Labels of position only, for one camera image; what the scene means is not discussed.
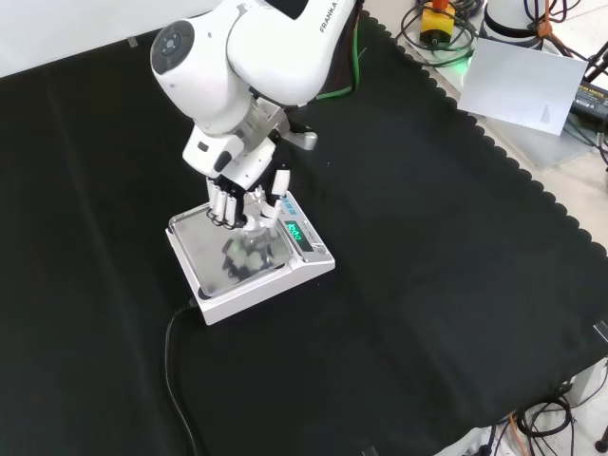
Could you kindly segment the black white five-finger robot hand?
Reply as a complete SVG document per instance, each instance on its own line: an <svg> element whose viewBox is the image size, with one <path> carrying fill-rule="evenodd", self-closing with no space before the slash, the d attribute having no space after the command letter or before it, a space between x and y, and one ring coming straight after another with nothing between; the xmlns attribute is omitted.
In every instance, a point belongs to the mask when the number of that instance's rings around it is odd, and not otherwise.
<svg viewBox="0 0 608 456"><path fill-rule="evenodd" d="M275 159L275 151L276 146L266 140L206 179L207 216L215 225L245 232L275 226L291 180L289 166Z"/></svg>

